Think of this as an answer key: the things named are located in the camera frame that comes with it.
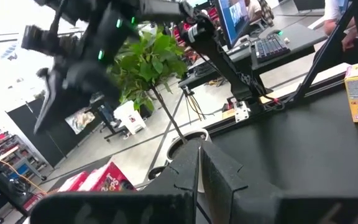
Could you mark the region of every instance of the black metal frame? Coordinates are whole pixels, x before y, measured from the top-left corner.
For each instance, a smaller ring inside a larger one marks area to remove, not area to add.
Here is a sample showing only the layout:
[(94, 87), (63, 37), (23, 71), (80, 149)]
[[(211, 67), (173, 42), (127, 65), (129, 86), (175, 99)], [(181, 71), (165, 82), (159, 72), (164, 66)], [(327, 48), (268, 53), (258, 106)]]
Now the black metal frame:
[[(328, 91), (337, 91), (342, 89), (344, 73), (336, 75), (334, 77), (328, 78), (327, 80), (321, 81), (317, 84), (312, 85), (313, 80), (316, 78), (318, 71), (321, 68), (321, 63), (324, 60), (329, 60), (330, 52), (333, 50), (332, 43), (335, 41), (340, 41), (340, 36), (345, 31), (346, 26), (350, 22), (350, 20), (354, 17), (357, 32), (358, 32), (358, 0), (352, 0), (352, 4), (349, 6), (347, 11), (342, 15), (341, 19), (338, 22), (337, 27), (335, 28), (333, 34), (329, 37), (327, 42), (322, 46), (322, 51), (320, 55), (317, 56), (316, 61), (312, 65), (309, 73), (307, 74), (303, 83), (299, 86), (295, 93), (291, 93), (289, 95), (285, 95), (280, 97), (282, 101), (288, 101), (286, 107), (296, 106), (298, 103), (302, 103), (302, 101), (309, 101), (315, 99), (316, 97), (321, 97), (321, 94), (325, 95)], [(274, 110), (266, 110), (262, 113), (255, 114), (251, 116), (249, 119), (244, 120), (243, 122), (236, 123), (234, 117), (224, 119), (220, 122), (214, 123), (205, 127), (211, 137), (231, 131), (233, 129), (240, 128), (251, 122), (255, 122), (256, 120), (268, 116), (270, 114), (274, 114)]]

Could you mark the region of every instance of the person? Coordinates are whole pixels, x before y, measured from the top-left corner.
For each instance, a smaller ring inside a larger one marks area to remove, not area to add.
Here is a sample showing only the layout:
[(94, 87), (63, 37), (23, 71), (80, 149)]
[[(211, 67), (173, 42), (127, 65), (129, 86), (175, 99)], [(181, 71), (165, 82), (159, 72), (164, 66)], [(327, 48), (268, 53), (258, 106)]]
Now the person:
[[(325, 0), (324, 8), (324, 25), (323, 29), (326, 35), (331, 35), (340, 20), (342, 13), (346, 10), (346, 0)], [(333, 40), (333, 51), (329, 56), (329, 60), (322, 63), (318, 72), (322, 72), (341, 63), (355, 64), (358, 63), (358, 35), (354, 18), (351, 19), (346, 27), (346, 31), (341, 36)], [(322, 50), (319, 49), (314, 56), (313, 63), (316, 61)]]
[(245, 0), (250, 23), (262, 18), (262, 8), (258, 0)]

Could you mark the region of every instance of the potted plant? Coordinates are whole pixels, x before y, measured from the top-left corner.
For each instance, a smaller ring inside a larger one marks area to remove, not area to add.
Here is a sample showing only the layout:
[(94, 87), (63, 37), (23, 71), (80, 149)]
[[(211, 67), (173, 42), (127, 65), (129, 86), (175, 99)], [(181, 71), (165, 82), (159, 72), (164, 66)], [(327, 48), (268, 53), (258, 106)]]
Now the potted plant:
[(174, 37), (163, 35), (162, 29), (157, 29), (155, 35), (143, 32), (139, 42), (127, 42), (122, 46), (108, 71), (110, 77), (122, 88), (121, 101), (132, 100), (135, 110), (141, 105), (154, 110), (152, 100), (147, 94), (149, 90), (153, 91), (179, 135), (168, 150), (170, 159), (174, 158), (187, 140), (209, 138), (205, 130), (183, 135), (157, 90), (157, 85), (163, 84), (171, 93), (168, 79), (172, 74), (176, 74), (177, 78), (184, 76), (187, 66), (181, 60), (182, 54), (183, 48), (177, 46)]

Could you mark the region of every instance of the robotic arm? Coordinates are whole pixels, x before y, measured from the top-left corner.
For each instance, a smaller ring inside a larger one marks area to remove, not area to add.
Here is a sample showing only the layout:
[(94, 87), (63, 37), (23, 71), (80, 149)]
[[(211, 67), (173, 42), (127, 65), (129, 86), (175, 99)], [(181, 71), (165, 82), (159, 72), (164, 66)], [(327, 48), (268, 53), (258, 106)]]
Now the robotic arm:
[[(160, 0), (35, 0), (56, 10), (49, 30), (36, 26), (25, 29), (22, 48), (36, 50), (54, 57), (52, 69), (42, 68), (38, 76), (45, 79), (47, 94), (35, 133), (51, 127), (79, 109), (89, 105), (93, 93), (103, 92), (114, 106), (119, 106), (120, 90), (106, 76), (106, 67), (128, 38), (139, 39), (133, 21), (174, 22), (181, 38), (199, 54), (206, 55), (232, 85), (237, 100), (259, 105), (260, 89), (251, 76), (236, 69), (216, 38), (212, 22), (197, 13), (187, 2)], [(58, 22), (63, 17), (74, 24), (78, 19), (89, 23), (84, 35), (58, 37)], [(188, 31), (181, 21), (194, 21)]]

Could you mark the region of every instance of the green led light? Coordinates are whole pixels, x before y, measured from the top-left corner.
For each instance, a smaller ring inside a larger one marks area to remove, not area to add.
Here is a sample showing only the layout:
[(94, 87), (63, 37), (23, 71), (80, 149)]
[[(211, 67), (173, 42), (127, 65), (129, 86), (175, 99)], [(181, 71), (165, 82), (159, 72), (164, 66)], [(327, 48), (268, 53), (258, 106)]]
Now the green led light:
[(102, 50), (99, 51), (99, 56), (98, 56), (99, 60), (101, 60), (103, 56), (104, 56), (104, 52)]
[(120, 19), (118, 19), (118, 20), (117, 20), (116, 27), (117, 27), (117, 28), (120, 28), (121, 24), (122, 24), (122, 21), (121, 21)]

